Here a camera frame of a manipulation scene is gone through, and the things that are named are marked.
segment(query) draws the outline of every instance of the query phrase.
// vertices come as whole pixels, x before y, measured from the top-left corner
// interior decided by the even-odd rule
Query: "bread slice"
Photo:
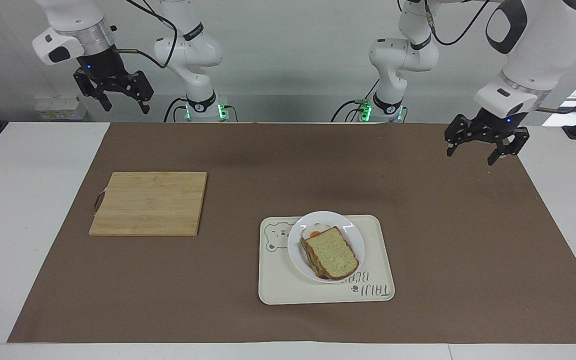
[[[342,280],[359,267],[359,260],[337,227],[301,241],[315,274]]]

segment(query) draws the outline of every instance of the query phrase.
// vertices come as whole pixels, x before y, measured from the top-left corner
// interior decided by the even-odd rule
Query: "round plate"
[[[290,260],[303,275],[307,276],[314,281],[320,283],[338,283],[343,281],[340,280],[330,280],[329,278],[318,278],[315,271],[311,268],[308,263],[308,258],[306,257],[306,251],[300,243],[302,237],[302,230],[307,226],[311,226],[315,223],[325,224],[331,227],[336,226],[343,235],[345,241],[350,245],[350,248],[354,252],[354,255],[359,260],[359,266],[361,266],[364,260],[364,253],[366,249],[364,248],[364,238],[357,226],[352,223],[349,219],[340,215],[336,212],[331,211],[316,211],[305,215],[300,218],[297,223],[295,223],[290,233],[288,233],[288,255],[290,255]]]

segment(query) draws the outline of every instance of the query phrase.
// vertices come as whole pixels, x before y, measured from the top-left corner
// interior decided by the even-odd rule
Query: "white table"
[[[0,359],[576,358],[576,344],[5,344],[107,129],[25,122],[0,134]],[[519,158],[576,256],[576,141],[558,128],[529,130]]]

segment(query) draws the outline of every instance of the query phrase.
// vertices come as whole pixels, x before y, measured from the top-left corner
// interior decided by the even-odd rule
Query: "brown tablecloth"
[[[112,123],[8,341],[576,343],[576,259],[521,162],[448,158],[444,128]],[[113,171],[208,172],[199,234],[89,236]],[[315,210],[381,221],[392,300],[259,300],[262,219]]]

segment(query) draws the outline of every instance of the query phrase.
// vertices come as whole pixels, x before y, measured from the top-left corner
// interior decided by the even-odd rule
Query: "wooden cutting board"
[[[92,226],[94,237],[194,237],[205,172],[114,172]]]

